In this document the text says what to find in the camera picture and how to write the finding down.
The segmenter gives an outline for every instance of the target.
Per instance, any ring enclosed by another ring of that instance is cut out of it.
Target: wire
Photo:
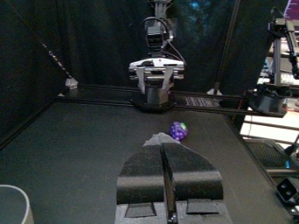
[[[24,192],[23,189],[20,189],[19,187],[14,186],[14,185],[0,185],[0,187],[6,187],[6,188],[11,188],[15,189],[19,193],[23,194],[24,196],[24,200],[26,200],[26,213],[24,213],[24,217],[23,217],[23,222],[22,224],[24,224],[27,222],[27,218],[30,216],[30,212],[31,212],[31,204],[30,204],[30,198]]]
[[[183,58],[180,52],[179,52],[179,51],[176,50],[176,48],[174,47],[171,41],[167,40],[167,43],[168,43],[168,45],[171,46],[171,48],[175,50],[175,52],[179,54],[179,57],[180,57],[180,59],[182,59],[182,61],[183,61],[183,64],[187,66],[186,60],[184,60],[184,58]]]
[[[11,12],[19,17],[19,19],[22,20],[24,26],[27,27],[27,29],[30,30],[31,34],[35,36],[35,38],[38,39],[38,42],[40,43],[40,45],[43,46],[43,48],[48,51],[48,54],[51,56],[51,58],[54,59],[55,63],[58,64],[58,66],[60,67],[60,69],[63,70],[63,72],[67,74],[68,78],[71,77],[71,73],[68,72],[67,68],[64,67],[64,65],[60,63],[56,55],[52,53],[52,50],[50,49],[50,47],[44,44],[43,39],[40,38],[40,36],[36,34],[36,32],[34,31],[32,27],[30,26],[30,24],[27,23],[27,21],[24,20],[22,14],[18,12],[18,9],[14,7],[14,5],[4,0],[6,3],[10,6]]]

